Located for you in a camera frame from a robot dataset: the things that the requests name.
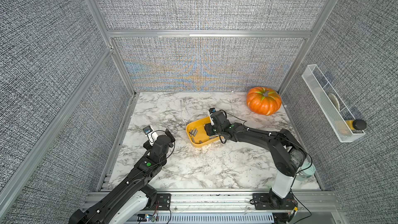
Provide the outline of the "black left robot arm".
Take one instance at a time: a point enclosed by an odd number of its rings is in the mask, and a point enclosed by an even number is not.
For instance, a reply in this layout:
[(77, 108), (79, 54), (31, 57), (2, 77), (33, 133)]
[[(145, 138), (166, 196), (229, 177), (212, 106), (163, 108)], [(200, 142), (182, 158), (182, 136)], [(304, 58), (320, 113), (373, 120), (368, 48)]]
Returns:
[(121, 213), (122, 207), (133, 195), (143, 190), (166, 165), (169, 149), (175, 138), (166, 129), (153, 144), (146, 142), (147, 152), (136, 163), (127, 177), (107, 196), (85, 212), (77, 210), (69, 219), (70, 224), (109, 224), (111, 218)]

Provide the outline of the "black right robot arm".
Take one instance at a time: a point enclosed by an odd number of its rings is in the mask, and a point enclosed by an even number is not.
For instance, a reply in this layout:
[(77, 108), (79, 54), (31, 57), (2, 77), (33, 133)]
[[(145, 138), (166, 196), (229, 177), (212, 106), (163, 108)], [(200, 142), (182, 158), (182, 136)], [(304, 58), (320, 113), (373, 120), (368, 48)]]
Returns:
[(230, 123), (224, 110), (209, 110), (210, 123), (204, 130), (208, 136), (218, 136), (221, 141), (248, 143), (268, 150), (277, 169), (271, 195), (285, 199), (291, 191), (294, 179), (309, 154), (286, 129), (263, 131), (245, 126), (243, 123)]

